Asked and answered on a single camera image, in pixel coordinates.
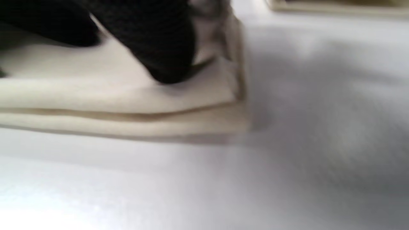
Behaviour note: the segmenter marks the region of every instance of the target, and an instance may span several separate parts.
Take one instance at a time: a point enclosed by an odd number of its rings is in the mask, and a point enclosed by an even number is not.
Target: white fabric
[[[240,37],[233,16],[226,30]],[[238,39],[229,43],[240,49]],[[215,46],[203,46],[199,59]],[[191,80],[162,86],[112,37],[98,47],[72,48],[29,36],[0,55],[10,74],[0,79],[0,125],[126,136],[243,131],[237,60],[219,56]]]

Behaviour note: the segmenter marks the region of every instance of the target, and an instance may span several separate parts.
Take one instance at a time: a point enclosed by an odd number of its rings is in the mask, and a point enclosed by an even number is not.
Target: black fabric
[[[184,81],[195,54],[186,0],[79,0],[165,84]]]
[[[0,21],[75,46],[98,43],[89,12],[157,81],[189,77],[196,37],[187,0],[0,0]]]
[[[74,46],[99,42],[88,11],[71,0],[0,0],[0,21]]]

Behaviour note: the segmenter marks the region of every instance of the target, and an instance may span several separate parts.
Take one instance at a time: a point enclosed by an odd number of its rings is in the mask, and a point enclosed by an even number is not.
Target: folded napkin
[[[244,60],[233,15],[224,34],[227,55],[216,55],[192,79],[171,86],[152,80],[109,35],[88,48],[25,35],[0,53],[8,74],[0,79],[0,125],[126,136],[243,131]],[[219,45],[202,45],[197,62],[218,54]]]

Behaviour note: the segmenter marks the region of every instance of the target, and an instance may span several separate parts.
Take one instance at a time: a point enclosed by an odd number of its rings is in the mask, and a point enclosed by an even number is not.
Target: white tray
[[[408,0],[390,0],[395,6],[360,6],[349,5],[344,1],[327,0],[266,0],[272,10],[275,11],[309,11],[324,13],[341,13],[374,16],[409,16]]]

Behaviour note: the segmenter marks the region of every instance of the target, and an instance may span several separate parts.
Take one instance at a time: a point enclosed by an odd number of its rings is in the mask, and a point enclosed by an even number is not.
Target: white surface
[[[234,7],[255,131],[157,143],[1,129],[0,229],[407,230],[409,23]]]

